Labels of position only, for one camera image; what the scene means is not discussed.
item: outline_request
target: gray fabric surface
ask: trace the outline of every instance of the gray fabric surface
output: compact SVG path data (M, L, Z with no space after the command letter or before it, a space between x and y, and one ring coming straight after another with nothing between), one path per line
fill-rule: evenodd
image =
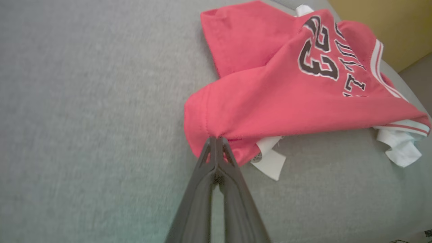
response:
M196 160L183 104L217 80L199 14L233 3L0 1L0 242L163 242ZM401 169L375 135L287 137L279 182L242 167L275 243L432 228L431 139ZM212 239L222 242L215 193Z

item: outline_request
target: basketball jersey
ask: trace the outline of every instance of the basketball jersey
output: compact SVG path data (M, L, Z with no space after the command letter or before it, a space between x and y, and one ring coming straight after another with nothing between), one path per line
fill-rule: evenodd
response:
M184 106L196 156L209 136L226 137L241 166L265 137L370 127L384 131L398 165L420 156L413 141L429 134L428 116L380 73L383 44L367 26L260 1L203 12L201 22L220 79Z

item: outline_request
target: white trim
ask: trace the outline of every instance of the white trim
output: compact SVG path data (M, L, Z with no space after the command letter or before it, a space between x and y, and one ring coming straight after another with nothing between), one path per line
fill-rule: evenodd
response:
M390 94L392 94L394 97L400 98L400 96L398 94L396 94L395 92L393 92L391 89L389 89L382 81L380 78L378 78L377 75L377 68L376 68L376 64L377 61L381 60L381 55L379 54L379 49L380 49L380 42L379 40L376 40L375 42L375 47L374 47L374 51L372 52L372 58L371 58L371 72L372 75L375 77L375 79L384 86L384 88L387 89L388 92L390 92Z
M407 132L411 132L411 133L422 135L424 137L428 136L427 133L420 132L418 130L409 129L409 128L387 127L387 126L374 126L373 128L374 129L384 129L384 130L407 131Z
M390 124L409 126L412 128L424 130L426 133L429 133L429 130L430 130L430 127L428 127L427 125L420 123L420 122L413 121L413 120L395 121L395 122L392 122Z
M382 53L384 52L384 45L379 40L376 40L376 41L378 41L378 43L380 44L380 47L381 47L380 48L381 51L379 52L378 59L377 59L378 65L377 65L377 68L376 68L376 72L377 72L377 75L378 75L379 79L381 80L381 83L384 84L384 86L386 86L387 89L392 90L393 92L395 92L396 94L398 94L402 99L404 99L405 101L407 101L409 103L409 101L399 91L397 91L395 88L391 87L390 85L386 84L384 82L384 80L382 79L381 71L380 71L381 70L380 69L380 65L381 65Z

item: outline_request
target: black lettering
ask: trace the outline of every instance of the black lettering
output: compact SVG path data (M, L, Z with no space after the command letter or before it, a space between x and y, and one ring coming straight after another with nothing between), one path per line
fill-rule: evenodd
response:
M360 89L365 91L366 84L355 80L355 78L351 74L348 74L348 77L347 77L346 83L345 83L345 90L346 91L351 92L351 90L353 89L353 87L351 86L351 83L353 83L354 85L358 86Z

